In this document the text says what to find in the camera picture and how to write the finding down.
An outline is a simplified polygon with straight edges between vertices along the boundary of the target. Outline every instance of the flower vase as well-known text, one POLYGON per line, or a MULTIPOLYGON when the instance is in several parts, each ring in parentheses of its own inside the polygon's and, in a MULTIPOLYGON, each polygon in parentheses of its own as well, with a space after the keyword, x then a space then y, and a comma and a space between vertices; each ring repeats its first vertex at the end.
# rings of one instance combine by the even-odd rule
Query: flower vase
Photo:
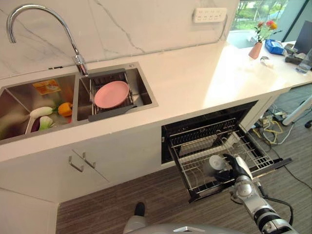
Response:
POLYGON ((261 47, 262 47, 262 42, 257 42, 253 46, 252 50, 249 52, 249 56, 252 57, 253 59, 258 58, 261 47))

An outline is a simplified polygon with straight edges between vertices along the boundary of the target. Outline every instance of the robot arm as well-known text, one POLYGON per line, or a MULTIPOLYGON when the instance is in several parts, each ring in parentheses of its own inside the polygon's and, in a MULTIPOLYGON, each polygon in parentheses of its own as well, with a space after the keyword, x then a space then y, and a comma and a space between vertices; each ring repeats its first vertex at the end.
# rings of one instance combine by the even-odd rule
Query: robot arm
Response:
POLYGON ((233 198, 239 199, 251 218, 264 234, 298 234, 298 232, 285 220, 283 220, 273 207, 263 199, 256 186, 252 182, 252 175, 246 163, 240 157, 224 154, 232 167, 232 176, 235 185, 230 193, 233 198))

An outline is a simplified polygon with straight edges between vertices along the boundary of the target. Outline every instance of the cabinet handle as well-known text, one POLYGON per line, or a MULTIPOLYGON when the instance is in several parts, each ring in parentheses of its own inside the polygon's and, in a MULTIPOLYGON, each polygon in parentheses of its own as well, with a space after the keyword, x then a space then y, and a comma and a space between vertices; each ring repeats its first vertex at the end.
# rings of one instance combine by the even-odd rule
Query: cabinet handle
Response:
POLYGON ((68 163, 69 165, 71 165, 73 168, 75 168, 76 170, 80 171, 80 172, 83 172, 83 166, 81 166, 80 168, 75 166, 73 163, 72 163, 72 157, 69 156, 68 157, 68 163))
POLYGON ((86 159, 86 153, 85 153, 85 152, 82 153, 82 158, 83 158, 83 160, 84 160, 90 167, 92 167, 93 169, 96 168, 96 163, 95 163, 95 162, 94 162, 94 163, 91 163, 91 162, 89 162, 89 161, 86 159))

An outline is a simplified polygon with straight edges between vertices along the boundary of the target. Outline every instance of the computer monitor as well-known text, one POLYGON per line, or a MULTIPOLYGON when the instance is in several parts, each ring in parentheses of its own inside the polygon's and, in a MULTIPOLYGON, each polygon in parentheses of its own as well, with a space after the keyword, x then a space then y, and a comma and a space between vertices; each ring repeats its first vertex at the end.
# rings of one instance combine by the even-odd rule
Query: computer monitor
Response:
POLYGON ((312 22, 307 20, 304 22, 294 48, 298 50, 298 54, 307 54, 310 51, 312 48, 312 22))

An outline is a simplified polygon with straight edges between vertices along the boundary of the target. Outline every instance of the kitchen sink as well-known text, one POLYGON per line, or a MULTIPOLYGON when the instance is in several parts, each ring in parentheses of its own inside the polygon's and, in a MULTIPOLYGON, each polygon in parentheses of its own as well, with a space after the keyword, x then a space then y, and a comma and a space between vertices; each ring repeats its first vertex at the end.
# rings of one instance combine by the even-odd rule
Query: kitchen sink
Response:
POLYGON ((91 70, 89 77, 71 73, 2 87, 0 103, 0 144, 157 106, 137 62, 91 70), (110 82, 118 77, 129 85, 130 102, 112 109, 95 106, 93 83, 110 82), (57 107, 64 102, 73 104, 71 117, 62 117, 57 112, 57 107), (34 119, 29 113, 43 106, 55 108, 49 115, 54 124, 50 129, 31 132, 34 119))
POLYGON ((89 77, 81 78, 78 90, 78 121, 85 119, 96 121, 156 106, 152 91, 137 62, 99 69, 89 77), (100 88, 115 80, 122 80, 129 84, 130 92, 126 101, 112 109, 101 109, 95 106, 92 102, 96 91, 94 86, 100 88))
MULTIPOLYGON (((75 74, 70 74, 4 87, 0 93, 0 140, 30 134, 34 123, 29 116, 32 110, 43 106, 57 109, 64 102, 73 103, 75 79, 75 74)), ((71 117, 62 117, 57 110, 49 117, 54 123, 52 131, 71 122, 71 117)))

